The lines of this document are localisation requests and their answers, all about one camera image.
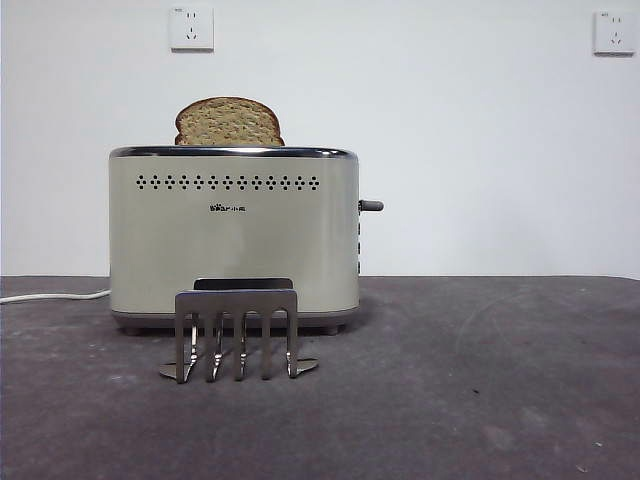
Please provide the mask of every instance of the bread slice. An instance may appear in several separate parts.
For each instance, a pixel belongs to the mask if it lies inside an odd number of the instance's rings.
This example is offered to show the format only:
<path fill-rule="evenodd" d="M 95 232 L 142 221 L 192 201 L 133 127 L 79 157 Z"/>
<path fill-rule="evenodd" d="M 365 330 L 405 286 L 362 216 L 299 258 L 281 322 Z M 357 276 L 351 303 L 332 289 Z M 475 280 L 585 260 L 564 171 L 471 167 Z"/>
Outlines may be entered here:
<path fill-rule="evenodd" d="M 176 145 L 284 145 L 275 114 L 248 98 L 213 97 L 192 103 L 178 113 L 176 128 Z"/>

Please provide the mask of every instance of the toaster base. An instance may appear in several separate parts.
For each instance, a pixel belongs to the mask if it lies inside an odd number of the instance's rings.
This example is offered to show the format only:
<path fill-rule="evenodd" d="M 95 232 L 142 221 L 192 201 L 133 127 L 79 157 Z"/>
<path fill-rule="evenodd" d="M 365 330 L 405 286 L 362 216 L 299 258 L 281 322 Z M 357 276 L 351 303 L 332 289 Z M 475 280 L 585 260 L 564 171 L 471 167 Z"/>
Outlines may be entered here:
<path fill-rule="evenodd" d="M 335 334 L 337 328 L 346 325 L 358 309 L 359 307 L 337 312 L 298 313 L 298 325 L 300 328 L 324 328 L 327 329 L 327 333 Z M 112 310 L 111 315 L 128 335 L 137 335 L 146 328 L 174 328 L 173 313 L 128 313 Z M 271 328 L 286 328 L 286 326 L 287 318 L 284 313 L 276 312 L 271 319 Z M 260 317 L 256 314 L 248 314 L 247 328 L 261 328 Z"/>

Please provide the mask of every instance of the toaster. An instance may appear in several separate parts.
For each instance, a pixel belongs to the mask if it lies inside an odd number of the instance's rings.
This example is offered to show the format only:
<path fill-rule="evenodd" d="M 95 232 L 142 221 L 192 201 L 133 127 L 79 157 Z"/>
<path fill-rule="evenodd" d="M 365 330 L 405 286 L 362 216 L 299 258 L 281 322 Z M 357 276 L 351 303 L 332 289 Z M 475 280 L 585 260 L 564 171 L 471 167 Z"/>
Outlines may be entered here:
<path fill-rule="evenodd" d="M 358 158 L 345 150 L 113 150 L 113 317 L 128 332 L 172 328 L 175 295 L 198 281 L 237 288 L 243 281 L 289 279 L 300 326 L 342 325 L 359 305 L 362 210 L 382 204 L 358 200 Z M 279 318 L 273 326 L 281 326 Z M 248 326 L 256 321 L 249 316 Z"/>

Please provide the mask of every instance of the toaster lever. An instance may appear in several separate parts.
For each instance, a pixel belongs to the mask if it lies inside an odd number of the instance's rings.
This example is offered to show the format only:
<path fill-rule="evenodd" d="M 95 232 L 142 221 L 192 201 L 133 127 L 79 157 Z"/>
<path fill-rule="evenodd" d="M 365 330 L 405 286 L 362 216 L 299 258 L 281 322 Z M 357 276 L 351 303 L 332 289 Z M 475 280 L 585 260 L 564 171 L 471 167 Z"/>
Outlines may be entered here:
<path fill-rule="evenodd" d="M 358 202 L 359 212 L 381 212 L 384 208 L 384 203 L 376 200 L 360 200 Z"/>

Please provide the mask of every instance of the gray table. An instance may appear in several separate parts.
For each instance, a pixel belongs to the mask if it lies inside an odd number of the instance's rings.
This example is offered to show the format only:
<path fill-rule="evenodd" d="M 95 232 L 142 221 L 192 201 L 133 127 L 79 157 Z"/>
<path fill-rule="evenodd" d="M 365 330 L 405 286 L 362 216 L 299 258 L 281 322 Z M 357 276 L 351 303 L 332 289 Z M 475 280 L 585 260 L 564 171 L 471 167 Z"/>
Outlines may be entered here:
<path fill-rule="evenodd" d="M 4 278 L 2 295 L 104 278 Z M 363 278 L 320 368 L 188 384 L 108 299 L 2 307 L 3 479 L 638 479 L 640 282 Z M 284 338 L 279 338 L 282 354 Z"/>

